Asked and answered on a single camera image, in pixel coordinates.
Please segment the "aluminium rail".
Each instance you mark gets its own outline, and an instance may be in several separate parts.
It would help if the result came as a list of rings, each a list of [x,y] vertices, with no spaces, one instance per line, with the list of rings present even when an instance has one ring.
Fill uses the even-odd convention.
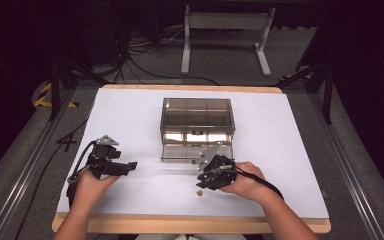
[[[349,159],[340,143],[340,140],[331,124],[327,123],[323,115],[322,103],[316,94],[309,94],[309,101],[315,109],[319,121],[322,124],[330,145],[335,153],[336,162],[341,175],[347,185],[351,198],[356,206],[363,224],[371,240],[384,240],[384,232],[370,206],[364,190],[362,189]]]
[[[51,108],[37,110],[0,161],[0,240],[41,163],[45,149],[72,100],[74,90],[61,97],[61,110],[51,120]]]

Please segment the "smoky clear plastic drawer box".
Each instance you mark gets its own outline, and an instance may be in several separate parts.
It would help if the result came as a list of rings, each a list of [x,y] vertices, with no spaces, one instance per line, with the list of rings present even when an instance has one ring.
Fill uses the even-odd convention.
[[[221,144],[219,155],[233,157],[235,121],[230,99],[165,98],[160,135],[163,162],[196,163],[200,154]]]

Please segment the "person's right hand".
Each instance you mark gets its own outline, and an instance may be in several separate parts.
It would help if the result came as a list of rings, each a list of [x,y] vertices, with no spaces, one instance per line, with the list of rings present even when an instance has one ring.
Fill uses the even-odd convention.
[[[255,174],[260,178],[264,178],[260,168],[251,162],[239,162],[236,164],[236,166],[245,172]],[[258,183],[251,178],[241,175],[238,175],[232,184],[222,187],[221,190],[225,193],[236,194],[242,198],[261,204],[267,202],[270,197],[276,197],[276,194],[273,193],[268,187]]]

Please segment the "white table sheet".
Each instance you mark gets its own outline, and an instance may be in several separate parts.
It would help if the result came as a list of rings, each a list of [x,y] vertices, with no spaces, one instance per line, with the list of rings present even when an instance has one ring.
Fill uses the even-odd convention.
[[[190,163],[161,160],[160,118],[165,98],[230,99],[236,131],[233,156],[259,166],[302,218],[328,211],[284,94],[99,89],[81,143],[104,135],[119,143],[121,159],[137,167],[120,178],[96,207],[98,214],[260,217],[261,207],[222,191],[196,186]],[[202,190],[199,197],[196,191]]]

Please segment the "black metal stand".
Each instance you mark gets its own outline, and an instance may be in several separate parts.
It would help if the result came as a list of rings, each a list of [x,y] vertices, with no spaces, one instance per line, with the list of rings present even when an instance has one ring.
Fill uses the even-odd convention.
[[[67,90],[74,90],[77,87],[78,81],[74,76],[73,71],[77,71],[85,75],[88,79],[100,84],[101,86],[108,84],[108,81],[98,76],[85,67],[82,67],[68,59],[58,58],[51,67],[50,83],[51,83],[51,116],[50,121],[53,121],[62,107],[60,99],[60,84],[63,84]]]
[[[310,75],[309,81],[305,86],[307,93],[317,93],[320,87],[324,86],[322,114],[325,121],[330,124],[330,111],[333,92],[333,71],[329,62],[316,63],[306,67],[303,70],[299,70],[292,76],[286,76],[283,80],[280,80],[277,84],[275,84],[275,87],[283,89],[293,82],[296,82],[299,79],[303,79],[307,75]]]

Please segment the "person's left hand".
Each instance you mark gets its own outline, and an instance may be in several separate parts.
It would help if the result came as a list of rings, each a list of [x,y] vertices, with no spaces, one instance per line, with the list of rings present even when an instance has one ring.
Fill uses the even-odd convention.
[[[90,169],[83,170],[79,176],[75,192],[75,203],[97,204],[108,188],[119,179],[119,176],[107,176],[99,179]]]

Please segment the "black tape floor mark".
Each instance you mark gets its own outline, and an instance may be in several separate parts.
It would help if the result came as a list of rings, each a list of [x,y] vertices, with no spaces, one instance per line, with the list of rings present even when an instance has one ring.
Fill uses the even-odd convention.
[[[70,149],[70,146],[72,144],[75,144],[75,143],[76,143],[76,141],[74,140],[74,134],[73,133],[69,133],[57,141],[57,144],[59,146],[64,147],[65,152],[68,152]]]

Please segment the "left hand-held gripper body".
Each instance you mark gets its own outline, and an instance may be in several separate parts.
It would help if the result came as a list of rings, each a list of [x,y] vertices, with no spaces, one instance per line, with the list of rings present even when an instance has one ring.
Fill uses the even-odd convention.
[[[108,135],[104,135],[94,142],[92,152],[88,156],[87,165],[95,177],[100,178],[102,174],[111,176],[110,167],[114,162],[113,159],[108,157],[108,153],[111,150],[118,151],[116,149],[118,145],[119,143]]]

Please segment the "grey metal table frame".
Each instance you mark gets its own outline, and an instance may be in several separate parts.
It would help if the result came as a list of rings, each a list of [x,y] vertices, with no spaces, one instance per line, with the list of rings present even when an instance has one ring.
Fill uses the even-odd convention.
[[[184,16],[184,47],[180,72],[189,73],[191,57],[191,29],[233,29],[233,30],[261,30],[262,36],[254,49],[264,76],[271,75],[267,58],[264,53],[267,38],[274,20],[276,9],[270,8],[264,13],[211,13],[195,12],[187,5]]]

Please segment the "yellow black hazard tape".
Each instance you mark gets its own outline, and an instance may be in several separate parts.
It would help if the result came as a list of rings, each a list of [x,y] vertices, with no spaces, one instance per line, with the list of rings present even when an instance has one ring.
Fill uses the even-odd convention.
[[[50,82],[46,83],[43,89],[41,90],[39,96],[34,102],[35,107],[51,107],[52,102],[51,101],[46,101],[45,97],[47,93],[51,90],[52,84]]]

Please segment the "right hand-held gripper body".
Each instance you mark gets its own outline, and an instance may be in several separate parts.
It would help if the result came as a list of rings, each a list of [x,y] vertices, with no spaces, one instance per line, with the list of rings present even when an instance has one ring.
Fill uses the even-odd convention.
[[[218,189],[230,185],[236,179],[236,166],[233,159],[227,158],[224,155],[219,155],[218,151],[221,144],[217,142],[214,146],[204,150],[200,153],[198,160],[198,171],[200,174],[211,171],[215,177],[212,181],[199,181],[199,182],[212,182]]]

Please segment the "person's grey clothing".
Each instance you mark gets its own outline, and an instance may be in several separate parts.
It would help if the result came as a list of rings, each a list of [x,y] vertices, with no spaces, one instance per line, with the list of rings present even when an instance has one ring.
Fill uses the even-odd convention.
[[[135,240],[247,240],[242,234],[139,234]]]

